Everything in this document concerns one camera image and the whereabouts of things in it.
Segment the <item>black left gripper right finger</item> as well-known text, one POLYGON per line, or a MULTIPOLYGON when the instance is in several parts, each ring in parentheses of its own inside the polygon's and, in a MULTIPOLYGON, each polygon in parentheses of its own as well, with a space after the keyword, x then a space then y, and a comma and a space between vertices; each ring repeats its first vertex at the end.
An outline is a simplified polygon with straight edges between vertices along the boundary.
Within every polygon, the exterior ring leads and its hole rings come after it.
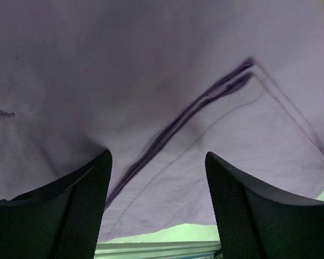
POLYGON ((272 186, 212 152, 205 168, 224 258, 324 258, 324 201, 272 186))

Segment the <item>purple trousers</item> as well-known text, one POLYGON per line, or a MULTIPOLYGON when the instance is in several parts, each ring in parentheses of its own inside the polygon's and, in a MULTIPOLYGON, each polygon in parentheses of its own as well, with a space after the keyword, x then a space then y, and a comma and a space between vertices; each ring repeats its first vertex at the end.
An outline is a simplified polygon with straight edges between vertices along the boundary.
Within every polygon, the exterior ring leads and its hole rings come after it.
POLYGON ((99 240, 214 224, 213 152, 324 191, 321 1, 0 1, 0 200, 105 149, 99 240))

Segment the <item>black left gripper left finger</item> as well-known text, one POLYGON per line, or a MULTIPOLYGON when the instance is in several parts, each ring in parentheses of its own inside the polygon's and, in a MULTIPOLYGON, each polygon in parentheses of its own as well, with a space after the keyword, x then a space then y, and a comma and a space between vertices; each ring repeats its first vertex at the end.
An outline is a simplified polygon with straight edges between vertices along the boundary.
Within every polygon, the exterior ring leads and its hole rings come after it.
POLYGON ((0 258, 93 258, 112 155, 47 185, 0 200, 0 258))

